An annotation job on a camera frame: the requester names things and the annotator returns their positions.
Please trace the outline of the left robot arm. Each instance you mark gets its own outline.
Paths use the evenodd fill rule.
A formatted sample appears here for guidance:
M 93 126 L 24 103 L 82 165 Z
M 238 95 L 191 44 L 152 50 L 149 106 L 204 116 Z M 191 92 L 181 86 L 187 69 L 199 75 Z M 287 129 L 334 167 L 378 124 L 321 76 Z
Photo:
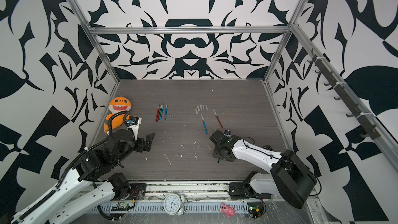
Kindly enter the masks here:
M 132 152 L 150 151 L 154 133 L 136 138 L 131 129 L 118 130 L 79 154 L 61 175 L 59 181 L 38 200 L 1 218 L 2 224 L 69 224 L 88 210 L 112 199 L 124 200 L 131 186 L 122 173 L 115 173 L 84 196 L 77 193 L 109 173 Z

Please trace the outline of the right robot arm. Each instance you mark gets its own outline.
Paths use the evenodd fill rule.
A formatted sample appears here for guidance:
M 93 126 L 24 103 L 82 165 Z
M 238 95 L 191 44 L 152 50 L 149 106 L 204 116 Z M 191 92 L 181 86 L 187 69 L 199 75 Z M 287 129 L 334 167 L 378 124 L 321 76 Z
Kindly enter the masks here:
M 301 209 L 318 180 L 292 150 L 276 152 L 248 142 L 248 137 L 231 135 L 230 131 L 215 131 L 209 138 L 215 145 L 213 157 L 233 162 L 243 160 L 266 171 L 272 177 L 269 182 L 259 172 L 245 179 L 244 193 L 247 197 L 270 194 L 282 197 L 291 206 Z

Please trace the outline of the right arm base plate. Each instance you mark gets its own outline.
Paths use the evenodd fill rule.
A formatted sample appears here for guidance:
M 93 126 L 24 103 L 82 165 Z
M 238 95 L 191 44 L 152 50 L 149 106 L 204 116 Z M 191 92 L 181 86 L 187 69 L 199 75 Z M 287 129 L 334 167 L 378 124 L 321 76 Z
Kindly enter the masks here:
M 233 200 L 270 199 L 272 194 L 256 193 L 248 183 L 229 183 L 228 194 Z

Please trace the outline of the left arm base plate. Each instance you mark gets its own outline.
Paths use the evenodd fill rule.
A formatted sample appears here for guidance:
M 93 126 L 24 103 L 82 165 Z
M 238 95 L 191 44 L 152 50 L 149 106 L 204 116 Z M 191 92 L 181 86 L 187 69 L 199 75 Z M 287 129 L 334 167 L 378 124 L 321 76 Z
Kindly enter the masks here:
M 130 183 L 130 189 L 123 198 L 117 198 L 117 195 L 112 199 L 112 201 L 131 201 L 131 200 L 142 200 L 146 195 L 146 183 Z

